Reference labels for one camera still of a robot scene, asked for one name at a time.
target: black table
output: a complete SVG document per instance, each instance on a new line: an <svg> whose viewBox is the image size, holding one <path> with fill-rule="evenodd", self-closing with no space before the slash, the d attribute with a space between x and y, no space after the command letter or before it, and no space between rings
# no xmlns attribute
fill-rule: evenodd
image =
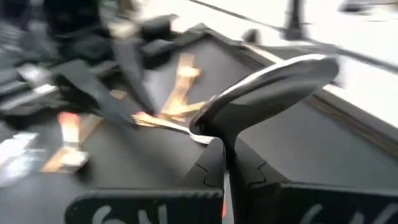
<svg viewBox="0 0 398 224"><path fill-rule="evenodd" d="M269 50L283 58L303 53ZM205 101L254 71L214 38L202 38L180 51L195 54L195 67L202 69L189 93L189 103ZM146 87L158 110L174 87L178 58L176 53L167 65L147 71ZM125 102L132 113L139 111L131 100ZM41 133L39 145L48 149L48 157L61 145L55 117L32 130ZM398 162L393 157L305 102L245 130L239 137L295 181L398 187ZM136 131L104 122L83 149L90 153L85 175L37 173L1 189L2 222L63 223L66 206L90 189L173 188L204 146L170 130Z"/></svg>

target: black tray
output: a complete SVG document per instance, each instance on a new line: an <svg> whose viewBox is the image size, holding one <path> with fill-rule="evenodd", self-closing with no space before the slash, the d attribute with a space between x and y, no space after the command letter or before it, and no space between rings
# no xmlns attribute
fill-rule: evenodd
<svg viewBox="0 0 398 224"><path fill-rule="evenodd" d="M189 93L189 103L208 100L246 75L271 64L240 47L239 42L203 26L182 34L176 43L179 49L170 63L147 71L146 87L158 110L174 87L179 52L195 54L195 66L202 69L202 76ZM280 53L280 49L269 50L276 55ZM291 50L291 55L312 50ZM239 137L291 180L397 187L398 162L352 128L314 109L313 106L327 105L320 98L322 94L245 130ZM139 111L130 100L126 103L132 113ZM328 106L324 111L339 112L333 105ZM32 129L41 132L41 146L48 149L60 146L55 118ZM134 131L107 122L88 138L83 148L91 160L85 175L40 173L1 189L3 222L62 223L67 205L77 195L93 189L176 188L205 149L182 133L153 128Z"/></svg>

